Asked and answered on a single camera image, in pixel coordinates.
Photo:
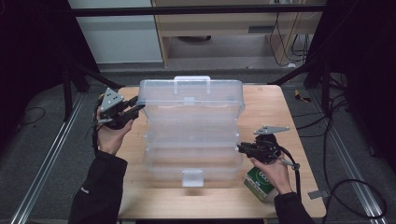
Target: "clear plastic storage box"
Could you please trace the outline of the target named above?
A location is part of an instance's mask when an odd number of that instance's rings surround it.
[[[234,179],[242,167],[237,119],[245,109],[238,80],[175,77],[140,82],[138,105],[148,118],[146,167],[161,180],[200,187]]]

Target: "black jacket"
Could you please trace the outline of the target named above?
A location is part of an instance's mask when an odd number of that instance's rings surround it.
[[[96,154],[87,179],[74,197],[70,224],[117,223],[126,166],[123,159],[101,151]],[[294,192],[277,195],[275,207],[280,224],[315,223]]]

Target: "person's left hand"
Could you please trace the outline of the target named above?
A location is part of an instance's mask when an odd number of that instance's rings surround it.
[[[97,124],[96,129],[98,130],[99,151],[103,151],[111,155],[116,155],[122,145],[122,140],[125,134],[132,130],[133,123],[134,121],[131,119],[125,124],[122,129],[119,130],[107,128],[107,126],[103,124]]]

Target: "person's right hand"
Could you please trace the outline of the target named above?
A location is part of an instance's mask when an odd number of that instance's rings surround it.
[[[254,166],[261,169],[267,177],[268,181],[276,188],[279,194],[285,194],[292,192],[289,180],[288,166],[281,160],[275,160],[272,163],[264,164],[255,158],[250,158],[250,161]]]

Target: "hand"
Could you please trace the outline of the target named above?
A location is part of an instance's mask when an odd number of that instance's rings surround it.
[[[100,110],[98,109],[97,118],[100,119]],[[129,120],[122,129],[113,130],[107,128],[107,126],[103,124],[96,125],[96,129],[98,130],[98,146],[99,151],[106,152],[111,155],[116,155],[119,151],[122,140],[129,131],[132,130],[132,124],[134,121]]]
[[[283,159],[284,154],[282,153],[279,158]],[[262,170],[269,182],[276,188],[279,194],[292,192],[288,166],[281,160],[275,160],[274,162],[268,164],[264,164],[255,158],[250,158],[250,161],[254,166]]]

